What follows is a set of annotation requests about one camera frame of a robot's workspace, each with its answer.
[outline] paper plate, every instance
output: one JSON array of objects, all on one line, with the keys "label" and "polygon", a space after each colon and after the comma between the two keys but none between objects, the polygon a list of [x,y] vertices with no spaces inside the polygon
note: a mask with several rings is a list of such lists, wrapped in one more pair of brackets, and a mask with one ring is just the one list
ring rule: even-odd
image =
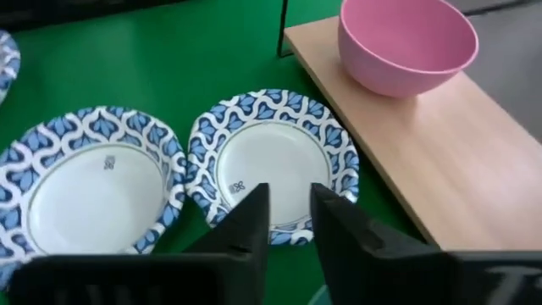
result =
[{"label": "paper plate", "polygon": [[86,108],[0,155],[0,286],[46,254],[149,253],[179,217],[185,154],[148,114]]},{"label": "paper plate", "polygon": [[11,83],[17,78],[20,53],[15,40],[5,30],[0,30],[0,103],[8,94]]},{"label": "paper plate", "polygon": [[191,132],[186,191],[215,226],[258,183],[268,182],[270,243],[312,239],[310,184],[355,202],[356,148],[321,103],[287,90],[222,101]]}]

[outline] green surface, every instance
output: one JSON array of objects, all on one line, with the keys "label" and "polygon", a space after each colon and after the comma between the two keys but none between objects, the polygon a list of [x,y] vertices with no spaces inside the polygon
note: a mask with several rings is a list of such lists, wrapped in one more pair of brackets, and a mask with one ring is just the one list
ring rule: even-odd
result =
[{"label": "green surface", "polygon": [[[297,0],[288,23],[322,19],[338,9],[339,0]],[[285,88],[322,100],[294,57],[274,55],[279,11],[280,2],[271,0],[190,0],[17,33],[22,68],[0,108],[0,145],[6,147],[54,116],[87,106],[119,105],[159,117],[186,148],[193,120],[238,93]],[[372,166],[361,158],[359,204],[415,234]],[[189,200],[155,252],[181,252],[207,230],[202,213]],[[314,245],[270,249],[266,304],[306,304],[323,281]]]},{"label": "green surface", "polygon": [[312,296],[312,299],[309,301],[308,305],[332,305],[328,287],[320,287],[314,296]]}]

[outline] wooden board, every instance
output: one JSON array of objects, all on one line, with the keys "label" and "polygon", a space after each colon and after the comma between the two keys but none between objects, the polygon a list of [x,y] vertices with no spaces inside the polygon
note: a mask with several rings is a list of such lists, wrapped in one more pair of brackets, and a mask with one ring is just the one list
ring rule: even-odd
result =
[{"label": "wooden board", "polygon": [[540,144],[463,73],[407,100],[364,89],[340,66],[337,26],[286,39],[425,236],[446,250],[541,250]]}]

